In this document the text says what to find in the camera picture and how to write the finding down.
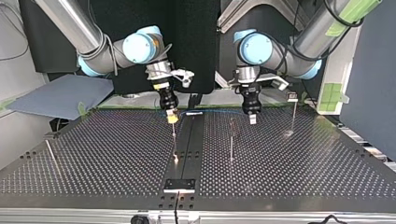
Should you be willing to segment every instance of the black backdrop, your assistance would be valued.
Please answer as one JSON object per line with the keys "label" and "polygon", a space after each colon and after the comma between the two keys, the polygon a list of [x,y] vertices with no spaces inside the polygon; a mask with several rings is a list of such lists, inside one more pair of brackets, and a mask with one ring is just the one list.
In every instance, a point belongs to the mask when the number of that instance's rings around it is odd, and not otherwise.
{"label": "black backdrop", "polygon": [[[89,1],[79,0],[87,11]],[[176,68],[195,73],[188,89],[176,82],[182,92],[210,93],[218,64],[219,0],[91,0],[97,24],[113,41],[123,39],[137,29],[158,25],[165,44],[173,44],[168,57]],[[31,0],[21,0],[21,13],[39,72],[76,71],[76,55],[72,46]],[[122,69],[113,76],[117,94],[150,91],[145,66]]]}

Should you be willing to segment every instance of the metal bracket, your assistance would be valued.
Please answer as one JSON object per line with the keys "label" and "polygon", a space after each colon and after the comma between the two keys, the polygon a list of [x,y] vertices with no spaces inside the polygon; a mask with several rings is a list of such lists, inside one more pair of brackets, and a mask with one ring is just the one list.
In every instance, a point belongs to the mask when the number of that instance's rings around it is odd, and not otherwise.
{"label": "metal bracket", "polygon": [[224,79],[224,77],[222,77],[218,71],[215,73],[215,81],[221,86],[222,89],[229,90],[231,88],[228,81]]}
{"label": "metal bracket", "polygon": [[164,193],[194,193],[195,179],[167,179]]}
{"label": "metal bracket", "polygon": [[[276,88],[278,88],[280,91],[285,90],[289,86],[289,82],[287,82],[285,79],[283,79],[280,76],[277,76],[272,73],[268,74],[262,74],[259,75],[260,77],[256,80],[256,82],[262,82],[262,81],[269,81],[273,80],[272,85]],[[239,83],[241,84],[248,84],[251,83],[253,80],[238,80]]]}
{"label": "metal bracket", "polygon": [[[291,24],[294,24],[298,4],[297,0],[233,0],[219,17],[218,27],[225,34],[237,21],[258,5],[274,7]],[[302,8],[299,8],[295,24],[296,29],[302,31],[308,23],[308,16]]]}

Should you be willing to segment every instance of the vertical metal rod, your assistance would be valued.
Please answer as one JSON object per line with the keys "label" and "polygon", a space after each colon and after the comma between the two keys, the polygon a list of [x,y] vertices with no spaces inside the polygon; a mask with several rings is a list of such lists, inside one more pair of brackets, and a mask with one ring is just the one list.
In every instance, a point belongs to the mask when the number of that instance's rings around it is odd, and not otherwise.
{"label": "vertical metal rod", "polygon": [[56,160],[56,159],[55,159],[55,155],[54,155],[53,152],[52,152],[52,147],[50,146],[50,141],[49,141],[48,139],[46,139],[46,144],[47,144],[47,148],[49,149],[49,154],[50,154],[51,158],[52,158],[53,160]]}
{"label": "vertical metal rod", "polygon": [[177,151],[177,145],[176,145],[176,130],[175,130],[175,124],[172,124],[172,137],[174,141],[174,156],[177,158],[176,151]]}
{"label": "vertical metal rod", "polygon": [[231,118],[230,120],[230,130],[231,130],[231,138],[230,138],[230,161],[233,161],[233,137],[235,136],[235,119]]}
{"label": "vertical metal rod", "polygon": [[231,140],[230,140],[230,160],[233,160],[233,136],[231,135]]}
{"label": "vertical metal rod", "polygon": [[297,102],[294,103],[294,109],[293,109],[293,121],[296,118],[296,112],[297,112]]}

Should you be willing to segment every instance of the black cable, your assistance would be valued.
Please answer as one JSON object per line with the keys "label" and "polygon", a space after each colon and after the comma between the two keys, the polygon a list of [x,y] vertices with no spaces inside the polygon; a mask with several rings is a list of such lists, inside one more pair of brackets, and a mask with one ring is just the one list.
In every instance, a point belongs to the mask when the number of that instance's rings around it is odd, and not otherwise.
{"label": "black cable", "polygon": [[362,18],[359,22],[353,22],[350,23],[348,21],[343,20],[341,17],[339,17],[334,10],[332,9],[332,7],[330,6],[328,0],[323,0],[324,6],[327,8],[327,10],[329,11],[330,14],[332,14],[332,16],[341,24],[345,25],[345,26],[349,26],[349,27],[359,27],[363,24],[364,22],[364,18]]}
{"label": "black cable", "polygon": [[178,204],[178,194],[177,194],[177,199],[176,199],[176,205],[175,205],[175,223],[178,224],[178,216],[177,216],[177,204]]}
{"label": "black cable", "polygon": [[314,101],[314,98],[312,98],[311,94],[309,93],[308,89],[306,88],[305,83],[304,83],[304,80],[301,79],[301,82],[303,83],[305,92],[306,92],[306,94],[308,94],[308,97],[311,99],[312,104],[314,104],[315,108],[318,108],[317,103]]}
{"label": "black cable", "polygon": [[345,221],[340,221],[340,220],[338,220],[338,218],[335,217],[334,215],[329,215],[328,217],[326,217],[326,218],[325,218],[323,221],[321,221],[321,222],[309,222],[308,224],[326,224],[326,223],[329,222],[330,218],[334,219],[337,223],[340,223],[340,224],[347,224],[347,222],[345,222]]}
{"label": "black cable", "polygon": [[[364,22],[364,18],[362,18],[359,22],[353,22],[353,23],[347,22],[347,21],[341,19],[341,18],[334,12],[334,10],[332,10],[332,8],[331,8],[330,5],[329,5],[328,0],[323,0],[323,2],[324,2],[325,7],[327,8],[327,10],[329,11],[329,13],[330,13],[338,22],[342,23],[343,25],[347,26],[348,28],[347,28],[346,31],[343,33],[343,35],[340,37],[340,39],[339,39],[338,42],[335,44],[335,46],[334,46],[331,50],[329,50],[328,53],[323,54],[323,55],[321,55],[320,57],[317,57],[317,58],[310,58],[310,57],[307,57],[307,56],[303,55],[299,50],[297,50],[297,48],[295,47],[295,44],[294,44],[295,41],[294,41],[294,29],[293,29],[293,43],[292,43],[292,45],[291,45],[293,50],[291,50],[290,53],[293,54],[293,55],[296,56],[296,57],[299,57],[299,58],[304,59],[304,60],[309,61],[309,62],[315,62],[315,61],[319,61],[319,60],[323,60],[323,59],[328,58],[328,57],[338,48],[338,46],[341,44],[341,42],[343,41],[343,39],[347,36],[347,33],[350,31],[350,29],[353,28],[353,27],[359,27],[359,26],[361,26],[361,25],[363,24],[363,22]],[[294,26],[294,27],[295,27],[296,22],[297,22],[297,15],[298,15],[298,10],[299,10],[299,8],[300,8],[300,4],[297,5],[297,9],[296,9],[296,12],[295,12],[295,15],[294,15],[294,22],[293,22],[293,26]]]}
{"label": "black cable", "polygon": [[309,62],[316,62],[316,61],[319,61],[319,60],[326,59],[326,58],[328,58],[328,57],[338,48],[338,46],[341,44],[341,42],[342,42],[342,41],[344,40],[344,38],[347,36],[347,33],[349,32],[350,29],[351,29],[351,28],[348,27],[347,30],[344,32],[344,34],[340,37],[340,39],[338,40],[338,42],[335,44],[335,46],[334,46],[331,50],[329,50],[328,53],[323,54],[323,55],[320,56],[320,57],[317,57],[317,58],[310,58],[310,57],[307,57],[307,56],[303,55],[299,50],[297,50],[297,48],[295,47],[294,44],[292,45],[293,50],[290,50],[290,53],[293,54],[294,56],[298,57],[298,58],[304,59],[304,60],[309,61]]}

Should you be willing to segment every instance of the end effector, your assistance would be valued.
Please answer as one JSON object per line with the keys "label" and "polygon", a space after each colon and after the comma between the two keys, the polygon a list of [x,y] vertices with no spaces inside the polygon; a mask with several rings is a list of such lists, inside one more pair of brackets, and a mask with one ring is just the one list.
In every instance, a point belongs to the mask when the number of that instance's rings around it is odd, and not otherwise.
{"label": "end effector", "polygon": [[114,46],[107,46],[96,57],[87,58],[80,55],[78,62],[85,74],[103,76],[114,71],[114,66],[111,64],[113,62],[111,48],[113,48],[117,68],[145,64],[148,80],[151,81],[154,90],[160,94],[161,109],[166,110],[169,123],[176,123],[178,99],[171,88],[171,78],[175,77],[182,82],[184,88],[188,88],[194,73],[181,69],[172,70],[167,57],[167,51],[171,47],[172,45],[167,47],[164,45],[163,35],[157,26],[149,26],[115,42]]}
{"label": "end effector", "polygon": [[250,123],[256,123],[256,115],[262,112],[259,95],[262,91],[261,81],[273,80],[273,83],[283,91],[289,83],[274,74],[264,74],[261,65],[267,62],[273,51],[273,43],[265,36],[250,29],[234,34],[233,42],[236,46],[237,89],[243,96],[242,110],[249,115]]}

